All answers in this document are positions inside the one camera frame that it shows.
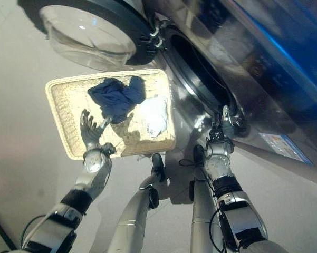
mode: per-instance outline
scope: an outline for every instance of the wicker basket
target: wicker basket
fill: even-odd
[[[51,107],[57,130],[69,158],[83,160],[85,145],[80,133],[80,115],[83,109],[90,111],[94,121],[103,121],[100,107],[95,104],[87,90],[103,82],[106,77],[114,77],[129,85],[132,76],[144,80],[146,97],[165,96],[168,99],[167,129],[152,138],[141,117],[139,105],[128,113],[128,119],[120,124],[107,126],[100,143],[111,142],[116,147],[112,157],[148,154],[166,151],[175,147],[175,129],[171,117],[171,95],[166,74],[162,70],[140,70],[81,75],[50,81],[46,85],[46,95]]]

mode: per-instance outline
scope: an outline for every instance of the floor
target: floor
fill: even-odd
[[[0,223],[16,244],[24,225],[54,206],[82,170],[64,152],[44,86],[90,73],[96,71],[54,53],[14,0],[0,0]],[[175,117],[177,129],[191,131]],[[189,251],[192,168],[177,164],[189,152],[189,139],[179,134],[177,148],[165,155],[169,180],[158,189],[159,207],[148,213],[144,253]],[[314,186],[239,148],[231,164],[269,238],[289,252],[317,252]],[[108,185],[84,217],[71,252],[106,251],[123,208],[150,169],[149,158],[113,159]]]

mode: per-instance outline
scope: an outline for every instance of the white cloth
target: white cloth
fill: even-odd
[[[147,124],[149,136],[157,137],[167,128],[167,102],[164,96],[145,99],[141,103],[141,113]]]

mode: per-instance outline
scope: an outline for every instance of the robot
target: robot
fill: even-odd
[[[110,119],[97,126],[93,116],[83,110],[80,118],[82,140],[87,148],[83,172],[68,194],[56,204],[25,238],[22,248],[14,253],[67,253],[76,239],[75,230],[89,205],[103,191],[111,171],[111,143],[99,139]],[[207,138],[206,152],[194,147],[195,179],[190,183],[194,202],[190,252],[286,253],[278,244],[267,240],[262,218],[242,190],[229,166],[233,144],[230,136],[229,109],[223,108]],[[159,154],[152,156],[151,175],[125,207],[108,253],[140,252],[149,209],[158,207],[155,185],[165,179]]]

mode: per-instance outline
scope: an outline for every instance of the black wire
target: black wire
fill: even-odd
[[[191,161],[191,160],[189,160],[189,159],[181,159],[181,160],[179,160],[178,164],[179,164],[180,166],[183,166],[183,167],[190,167],[190,166],[196,166],[196,165],[202,164],[202,162],[194,163],[193,161]],[[212,185],[210,184],[210,182],[209,182],[207,176],[205,175],[204,171],[203,171],[202,169],[201,169],[200,171],[202,172],[202,174],[203,174],[203,176],[204,176],[204,178],[205,178],[207,184],[209,185],[209,187],[210,187],[210,189],[211,189],[211,191],[212,191],[212,193],[213,193],[213,197],[215,197],[215,189],[214,189],[214,188],[212,187]]]
[[[25,233],[27,231],[27,228],[33,223],[34,220],[41,218],[41,217],[45,217],[46,215],[38,215],[36,217],[34,217],[30,222],[27,223],[27,225],[24,227],[21,236],[20,236],[20,249],[22,249],[22,244],[23,244],[23,238],[25,237]]]
[[[211,242],[213,244],[213,246],[216,248],[216,250],[219,252],[219,253],[223,253],[224,250],[226,252],[226,247],[225,247],[225,242],[223,242],[223,248],[222,250],[220,250],[217,245],[215,244],[215,242],[213,241],[213,238],[212,238],[212,221],[213,219],[215,218],[216,214],[220,211],[220,209],[218,208],[212,215],[211,217],[211,220],[210,220],[210,225],[209,225],[209,235],[210,235],[210,239],[211,239]]]
[[[179,160],[178,163],[179,163],[180,166],[189,167],[189,166],[195,166],[195,165],[197,165],[197,164],[201,164],[202,162],[194,163],[193,161],[191,161],[191,160],[189,160],[189,159],[181,159],[181,160]],[[213,192],[213,197],[216,197],[216,195],[215,195],[215,190],[214,190],[214,188],[211,186],[211,184],[210,184],[208,178],[206,177],[204,171],[201,170],[201,172],[202,172],[203,176],[205,177],[205,180],[206,180],[207,184],[209,185],[210,189],[211,189],[212,192]],[[219,253],[224,253],[224,251],[225,251],[225,253],[227,253],[227,251],[226,251],[226,245],[225,245],[224,240],[223,240],[223,248],[222,248],[222,250],[220,250],[220,249],[217,247],[217,245],[215,244],[215,242],[213,241],[213,238],[212,238],[212,222],[213,222],[213,219],[215,218],[216,214],[217,214],[219,211],[220,211],[220,209],[218,208],[218,209],[214,212],[214,214],[212,215],[212,217],[211,217],[210,224],[209,224],[209,235],[210,235],[210,239],[211,239],[212,245],[216,248],[216,250],[217,250]]]

